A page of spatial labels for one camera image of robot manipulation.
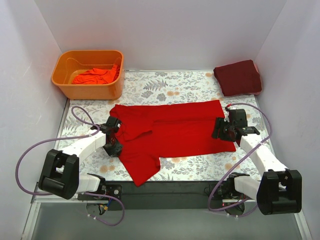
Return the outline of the red t shirt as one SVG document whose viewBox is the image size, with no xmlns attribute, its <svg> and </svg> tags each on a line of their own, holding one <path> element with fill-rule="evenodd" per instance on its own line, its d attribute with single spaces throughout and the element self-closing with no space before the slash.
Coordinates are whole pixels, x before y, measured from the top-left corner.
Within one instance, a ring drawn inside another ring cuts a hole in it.
<svg viewBox="0 0 320 240">
<path fill-rule="evenodd" d="M 123 145 L 119 160 L 139 187 L 161 169 L 160 158 L 235 152 L 233 142 L 212 138 L 219 100 L 171 105 L 115 105 L 110 116 L 122 124 L 116 134 Z"/>
</svg>

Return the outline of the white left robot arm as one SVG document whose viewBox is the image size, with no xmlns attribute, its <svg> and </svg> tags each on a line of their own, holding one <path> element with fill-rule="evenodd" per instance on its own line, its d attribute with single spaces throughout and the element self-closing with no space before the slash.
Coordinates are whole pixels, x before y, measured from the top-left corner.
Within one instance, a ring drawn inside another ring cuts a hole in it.
<svg viewBox="0 0 320 240">
<path fill-rule="evenodd" d="M 89 137 L 82 138 L 61 149 L 50 150 L 43 164 L 38 187 L 40 190 L 63 199 L 71 199 L 75 194 L 89 192 L 95 200 L 106 196 L 104 178 L 93 173 L 80 173 L 80 164 L 98 149 L 104 149 L 109 157 L 119 157 L 123 145 L 117 140 L 116 133 L 121 124 L 109 123 L 93 126 Z"/>
</svg>

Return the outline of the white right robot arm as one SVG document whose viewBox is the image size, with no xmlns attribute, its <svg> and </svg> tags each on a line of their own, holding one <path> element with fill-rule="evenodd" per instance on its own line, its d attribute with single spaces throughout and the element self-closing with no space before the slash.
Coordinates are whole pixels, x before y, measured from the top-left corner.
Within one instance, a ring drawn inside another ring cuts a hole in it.
<svg viewBox="0 0 320 240">
<path fill-rule="evenodd" d="M 263 145 L 260 132 L 246 126 L 244 120 L 225 121 L 218 117 L 212 137 L 236 142 L 247 153 L 261 175 L 260 180 L 249 174 L 232 172 L 222 185 L 214 189 L 232 199 L 245 195 L 256 201 L 263 215 L 299 213 L 302 209 L 302 175 L 290 170 Z"/>
</svg>

